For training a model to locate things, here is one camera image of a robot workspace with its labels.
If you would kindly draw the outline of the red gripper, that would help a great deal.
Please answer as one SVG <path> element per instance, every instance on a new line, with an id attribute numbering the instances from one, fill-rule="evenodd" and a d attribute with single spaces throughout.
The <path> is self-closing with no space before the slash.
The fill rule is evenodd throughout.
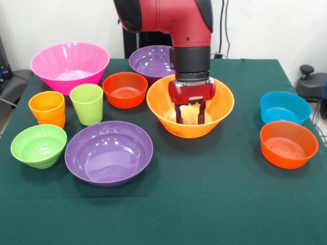
<path id="1" fill-rule="evenodd" d="M 198 124 L 205 123 L 206 102 L 211 100 L 216 93 L 216 84 L 213 78 L 198 82 L 181 82 L 178 80 L 168 83 L 168 92 L 171 101 L 175 104 L 176 122 L 183 124 L 181 105 L 187 105 L 194 101 L 199 102 Z"/>

